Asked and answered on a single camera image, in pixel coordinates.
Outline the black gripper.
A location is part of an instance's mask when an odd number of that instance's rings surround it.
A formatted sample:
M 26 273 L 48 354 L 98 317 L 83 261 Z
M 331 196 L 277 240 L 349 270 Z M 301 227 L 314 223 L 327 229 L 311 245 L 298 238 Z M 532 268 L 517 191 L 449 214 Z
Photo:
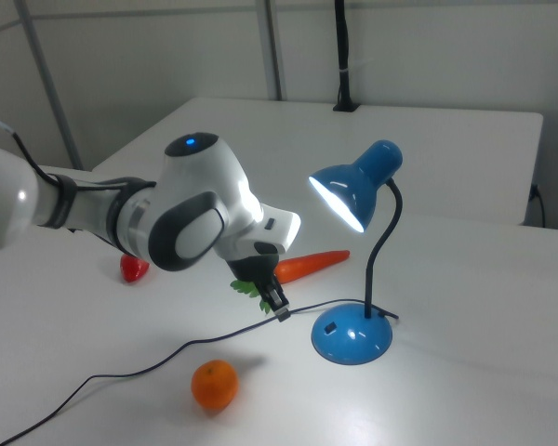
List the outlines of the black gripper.
M 274 270 L 279 262 L 279 255 L 267 254 L 249 256 L 239 260 L 227 260 L 226 263 L 236 280 L 257 283 L 262 300 L 269 305 L 279 322 L 291 316 L 289 301 Z

